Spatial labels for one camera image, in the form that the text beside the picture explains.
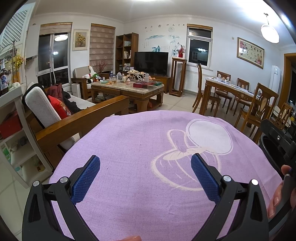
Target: round table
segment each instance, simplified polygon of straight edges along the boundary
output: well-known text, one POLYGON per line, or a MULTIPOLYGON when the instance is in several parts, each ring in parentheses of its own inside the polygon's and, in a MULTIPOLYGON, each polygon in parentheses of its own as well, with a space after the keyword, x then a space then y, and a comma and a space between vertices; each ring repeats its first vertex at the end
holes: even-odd
MULTIPOLYGON (((235 181, 257 179, 266 205, 281 182, 261 149, 222 119, 149 111, 105 118, 65 154, 50 183, 96 155, 101 169, 76 207, 100 241, 134 234, 145 241, 191 241, 215 206, 191 169, 194 153, 235 181)), ((64 234, 72 237, 53 206, 64 234)))

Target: ceiling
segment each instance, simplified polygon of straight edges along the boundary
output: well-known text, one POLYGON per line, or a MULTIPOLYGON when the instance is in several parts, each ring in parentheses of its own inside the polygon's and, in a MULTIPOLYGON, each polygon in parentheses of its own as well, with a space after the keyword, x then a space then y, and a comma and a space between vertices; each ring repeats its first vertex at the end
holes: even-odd
POLYGON ((247 28, 261 35, 264 13, 280 36, 278 47, 293 44, 287 28, 263 0, 38 0, 35 15, 78 12, 128 22, 158 15, 196 15, 214 18, 247 28))

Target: blue gripper pad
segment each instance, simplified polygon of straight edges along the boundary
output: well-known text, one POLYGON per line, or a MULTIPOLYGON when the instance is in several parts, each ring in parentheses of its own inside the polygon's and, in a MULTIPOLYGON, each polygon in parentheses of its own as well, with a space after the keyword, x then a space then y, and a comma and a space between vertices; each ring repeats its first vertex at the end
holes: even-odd
POLYGON ((94 156, 94 158, 87 165, 80 177, 74 183, 71 192, 71 201, 74 205, 83 201, 89 187, 100 170, 100 158, 94 156))
POLYGON ((221 199, 219 185, 196 154, 191 157, 191 168, 202 185, 208 199, 217 204, 221 199))

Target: picture frame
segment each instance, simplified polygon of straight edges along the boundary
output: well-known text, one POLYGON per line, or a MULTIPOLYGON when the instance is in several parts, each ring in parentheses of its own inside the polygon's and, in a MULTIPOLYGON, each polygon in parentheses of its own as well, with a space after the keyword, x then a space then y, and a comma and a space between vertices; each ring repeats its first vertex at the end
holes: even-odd
POLYGON ((237 57, 263 69, 264 49, 250 41, 237 37, 237 57))
POLYGON ((89 30, 74 29, 73 32, 73 51, 87 50, 89 46, 89 30))

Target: television screen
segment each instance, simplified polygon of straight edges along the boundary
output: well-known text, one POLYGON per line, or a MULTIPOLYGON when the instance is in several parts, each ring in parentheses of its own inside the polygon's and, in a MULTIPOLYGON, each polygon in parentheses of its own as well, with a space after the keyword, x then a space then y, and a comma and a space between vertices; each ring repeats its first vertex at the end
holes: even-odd
POLYGON ((135 52, 135 70, 167 75, 168 52, 135 52))

